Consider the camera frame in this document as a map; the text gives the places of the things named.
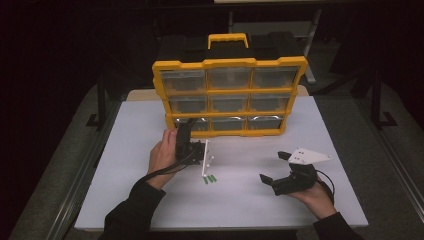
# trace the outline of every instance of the yellow organizer box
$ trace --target yellow organizer box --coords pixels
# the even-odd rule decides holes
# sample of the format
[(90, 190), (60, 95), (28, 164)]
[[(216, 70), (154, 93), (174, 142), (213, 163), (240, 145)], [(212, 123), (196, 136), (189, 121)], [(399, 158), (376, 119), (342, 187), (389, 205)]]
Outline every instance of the yellow organizer box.
[(290, 32), (162, 39), (153, 83), (169, 128), (192, 137), (279, 135), (308, 62)]

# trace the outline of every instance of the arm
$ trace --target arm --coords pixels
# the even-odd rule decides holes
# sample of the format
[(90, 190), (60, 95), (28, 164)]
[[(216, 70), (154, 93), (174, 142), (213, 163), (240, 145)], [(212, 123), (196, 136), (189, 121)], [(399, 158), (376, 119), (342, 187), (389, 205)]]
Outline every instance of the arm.
[(362, 240), (337, 212), (324, 188), (315, 185), (303, 192), (290, 193), (289, 196), (298, 199), (306, 205), (318, 219), (314, 223), (315, 231), (320, 240)]
[[(166, 129), (162, 141), (150, 151), (147, 174), (175, 163), (176, 129)], [(104, 232), (99, 239), (141, 239), (150, 229), (156, 207), (165, 196), (162, 187), (175, 173), (155, 176), (147, 182), (138, 181), (127, 200), (121, 202), (105, 218)]]

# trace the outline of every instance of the white table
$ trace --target white table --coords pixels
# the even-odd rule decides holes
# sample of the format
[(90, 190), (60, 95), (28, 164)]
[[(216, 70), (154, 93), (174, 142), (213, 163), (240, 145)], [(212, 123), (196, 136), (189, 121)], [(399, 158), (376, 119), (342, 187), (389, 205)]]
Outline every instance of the white table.
[[(133, 184), (147, 172), (150, 149), (165, 127), (160, 101), (122, 104), (76, 228), (103, 229), (106, 214), (128, 197)], [(335, 183), (335, 206), (347, 223), (368, 225), (313, 97), (297, 97), (283, 135), (216, 137), (211, 143), (215, 160), (208, 173), (218, 181), (206, 185), (201, 166), (179, 172), (164, 188), (167, 195), (154, 214), (152, 230), (310, 226), (316, 219), (303, 204), (288, 196), (275, 196), (259, 177), (260, 173), (274, 179), (287, 177), (289, 165), (277, 152), (291, 153), (297, 147), (333, 156), (334, 160), (317, 163), (315, 168)]]

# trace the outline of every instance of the floor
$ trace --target floor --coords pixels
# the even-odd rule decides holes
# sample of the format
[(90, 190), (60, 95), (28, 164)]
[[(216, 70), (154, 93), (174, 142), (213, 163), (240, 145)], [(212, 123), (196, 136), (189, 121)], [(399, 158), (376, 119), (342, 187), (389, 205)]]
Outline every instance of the floor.
[[(317, 82), (301, 82), (309, 92), (342, 77), (328, 72), (338, 46), (337, 42), (312, 45), (308, 60)], [(405, 176), (398, 173), (405, 170), (407, 180), (416, 187), (412, 188), (424, 192), (423, 130), (386, 85), (382, 88), (381, 110), (390, 112), (398, 126), (376, 130), (369, 120), (370, 94), (360, 100), (352, 98), (349, 91), (353, 84), (348, 82), (315, 99), (369, 221), (368, 227), (355, 230), (365, 239), (422, 239), (422, 216), (411, 201), (411, 191), (405, 188)], [(72, 225), (119, 102), (108, 101), (107, 106), (109, 120), (104, 127), (100, 131), (87, 127), (87, 120), (97, 112), (96, 88), (87, 93), (10, 239), (97, 239), (98, 233), (80, 231)], [(300, 229), (298, 238), (314, 240), (317, 236), (311, 227)]]

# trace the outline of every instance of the carrying handle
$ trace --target carrying handle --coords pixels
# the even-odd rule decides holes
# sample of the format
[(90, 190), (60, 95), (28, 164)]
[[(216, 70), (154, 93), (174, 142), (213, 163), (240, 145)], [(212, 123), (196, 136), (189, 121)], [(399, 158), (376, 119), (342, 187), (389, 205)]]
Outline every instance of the carrying handle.
[(244, 46), (249, 48), (247, 44), (247, 37), (244, 33), (226, 33), (226, 34), (211, 34), (208, 37), (208, 49), (211, 49), (212, 42), (229, 42), (229, 41), (243, 41)]

